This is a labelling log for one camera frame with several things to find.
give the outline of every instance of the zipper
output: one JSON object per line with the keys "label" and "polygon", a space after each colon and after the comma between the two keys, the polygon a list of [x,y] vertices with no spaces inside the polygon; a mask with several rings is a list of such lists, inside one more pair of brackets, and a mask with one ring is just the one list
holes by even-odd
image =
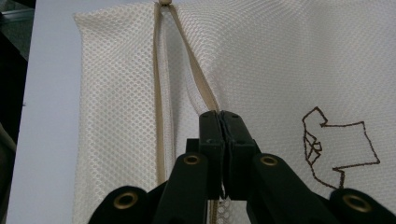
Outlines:
{"label": "zipper", "polygon": [[192,52],[192,49],[190,47],[190,44],[187,40],[186,35],[184,34],[183,27],[181,25],[181,22],[178,18],[177,11],[173,5],[169,5],[169,11],[172,14],[172,17],[174,18],[175,24],[177,26],[177,29],[180,32],[181,38],[183,39],[184,46],[186,48],[186,51],[189,55],[189,60],[190,60],[190,67],[191,67],[191,72],[192,72],[192,77],[194,81],[194,85],[196,86],[199,96],[197,97],[197,93],[193,91],[192,86],[188,85],[189,88],[189,96],[191,103],[193,104],[194,108],[197,109],[201,106],[199,106],[199,98],[201,98],[207,107],[208,110],[215,110],[219,112],[219,105],[218,102],[216,101],[215,95],[213,94],[213,91],[210,89],[209,84],[206,81],[206,78],[204,76],[204,73],[198,64],[198,61],[196,60],[194,53]]}
{"label": "zipper", "polygon": [[157,176],[158,183],[161,184],[172,173],[173,165],[176,161],[176,153],[163,15],[161,13],[161,6],[158,3],[155,3],[154,7],[153,67],[157,134]]}
{"label": "zipper", "polygon": [[[207,110],[215,110],[216,112],[219,113],[218,102],[213,94],[213,91],[210,89],[206,81],[206,78],[204,76],[204,73],[192,52],[191,46],[188,43],[187,37],[184,34],[182,25],[178,18],[177,11],[172,5],[169,5],[167,7],[183,39],[184,47],[185,50],[187,51],[190,61],[191,72],[189,72],[189,74],[186,75],[187,90],[188,90],[190,102],[198,115],[200,115],[203,112],[206,112]],[[218,209],[223,206],[221,203],[219,203],[219,201],[215,200],[215,201],[210,201],[208,207],[209,207],[208,223],[216,224],[218,219]]]}

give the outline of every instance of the black marker drawing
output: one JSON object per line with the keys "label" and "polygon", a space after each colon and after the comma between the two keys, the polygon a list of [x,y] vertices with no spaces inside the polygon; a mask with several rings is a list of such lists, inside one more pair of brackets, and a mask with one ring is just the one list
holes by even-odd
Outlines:
{"label": "black marker drawing", "polygon": [[305,160],[321,184],[341,189],[345,169],[380,163],[364,121],[330,125],[323,112],[315,107],[303,117],[303,124]]}

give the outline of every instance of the fabric seam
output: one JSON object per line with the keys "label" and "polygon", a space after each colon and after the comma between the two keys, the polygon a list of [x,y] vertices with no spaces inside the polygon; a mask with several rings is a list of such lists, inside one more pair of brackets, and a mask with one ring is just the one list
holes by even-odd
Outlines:
{"label": "fabric seam", "polygon": [[158,3],[154,5],[154,32],[153,32],[153,68],[154,68],[154,102],[155,102],[155,120],[157,134],[157,176],[158,183],[161,184],[166,180],[165,159],[163,149],[163,102],[161,97],[161,83],[157,59],[157,37],[160,25],[161,6]]}
{"label": "fabric seam", "polygon": [[165,162],[165,176],[166,178],[172,172],[173,165],[176,160],[176,152],[174,145],[174,127],[172,115],[172,102],[170,92],[170,77],[169,77],[169,64],[167,58],[167,45],[166,45],[166,29],[163,16],[163,7],[161,7],[160,28],[158,34],[157,60],[159,67],[159,78],[161,85],[161,95],[163,102],[163,149],[164,149],[164,162]]}

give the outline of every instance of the white mesh fabric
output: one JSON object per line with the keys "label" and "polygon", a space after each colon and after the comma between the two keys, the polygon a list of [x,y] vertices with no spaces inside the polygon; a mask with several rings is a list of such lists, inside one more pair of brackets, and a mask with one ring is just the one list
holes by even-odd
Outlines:
{"label": "white mesh fabric", "polygon": [[77,14],[82,35],[74,223],[107,194],[158,185],[153,84],[154,4]]}
{"label": "white mesh fabric", "polygon": [[[393,212],[395,9],[391,1],[366,0],[177,5],[220,109],[242,116],[262,151],[282,157],[324,197],[332,188],[318,179],[340,184],[332,168],[360,164],[343,168],[343,186],[368,193]],[[178,30],[167,12],[163,17],[159,66],[163,109],[169,110],[163,131],[174,138],[165,139],[166,151],[175,145],[174,154],[165,155],[169,166],[184,152],[186,139],[198,136],[198,114],[206,107]],[[157,185],[153,4],[78,14],[76,21],[83,76],[74,222],[86,223],[111,190]],[[316,107],[327,122],[318,118],[317,126],[305,127],[304,118]],[[329,132],[317,132],[320,124]],[[337,132],[344,126],[350,131]],[[304,140],[307,132],[322,144],[311,164],[319,145]],[[218,223],[248,223],[243,203],[222,202],[218,215]]]}
{"label": "white mesh fabric", "polygon": [[[365,0],[177,5],[220,109],[239,114],[262,151],[283,158],[309,188],[328,197],[332,188],[313,177],[305,160],[303,118],[318,107],[328,125],[364,121],[369,140],[362,129],[330,132],[323,142],[344,150],[324,147],[314,168],[320,178],[332,180],[339,161],[373,162],[374,153],[366,151],[370,141],[380,163],[344,169],[343,185],[368,193],[393,212],[395,10],[394,1]],[[358,144],[350,145],[356,136]]]}

